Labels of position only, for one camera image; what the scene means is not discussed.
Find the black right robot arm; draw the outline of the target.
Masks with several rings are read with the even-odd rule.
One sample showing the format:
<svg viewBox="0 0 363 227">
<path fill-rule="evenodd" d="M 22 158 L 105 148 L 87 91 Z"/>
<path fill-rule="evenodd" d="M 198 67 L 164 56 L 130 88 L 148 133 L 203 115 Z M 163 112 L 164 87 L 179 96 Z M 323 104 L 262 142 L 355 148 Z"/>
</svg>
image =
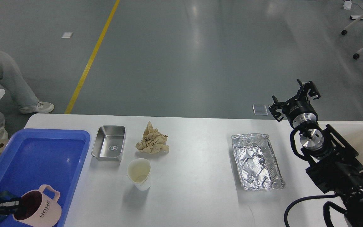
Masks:
<svg viewBox="0 0 363 227">
<path fill-rule="evenodd" d="M 319 99 L 320 93 L 312 81 L 297 82 L 300 89 L 295 96 L 286 102 L 272 96 L 274 102 L 268 109 L 278 122 L 287 118 L 292 128 L 291 149 L 309 163 L 306 173 L 324 195 L 292 202 L 284 212 L 284 224 L 289 226 L 289 211 L 302 201 L 340 197 L 344 208 L 331 201 L 324 203 L 325 225 L 333 226 L 330 210 L 334 209 L 344 215 L 349 227 L 363 227 L 363 165 L 357 159 L 359 154 L 331 125 L 320 128 L 317 112 L 309 100 Z"/>
</svg>

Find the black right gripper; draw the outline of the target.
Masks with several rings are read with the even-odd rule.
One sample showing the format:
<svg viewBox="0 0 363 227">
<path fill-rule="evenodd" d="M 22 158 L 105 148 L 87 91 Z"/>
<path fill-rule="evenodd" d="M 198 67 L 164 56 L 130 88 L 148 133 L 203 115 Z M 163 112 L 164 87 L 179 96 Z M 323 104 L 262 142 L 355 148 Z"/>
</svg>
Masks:
<svg viewBox="0 0 363 227">
<path fill-rule="evenodd" d="M 272 96 L 273 104 L 268 108 L 271 115 L 281 122 L 286 118 L 292 128 L 305 123 L 316 123 L 318 121 L 317 112 L 310 104 L 310 99 L 317 100 L 321 95 L 314 82 L 302 82 L 297 79 L 300 89 L 297 94 L 286 102 L 278 101 L 276 96 Z"/>
</svg>

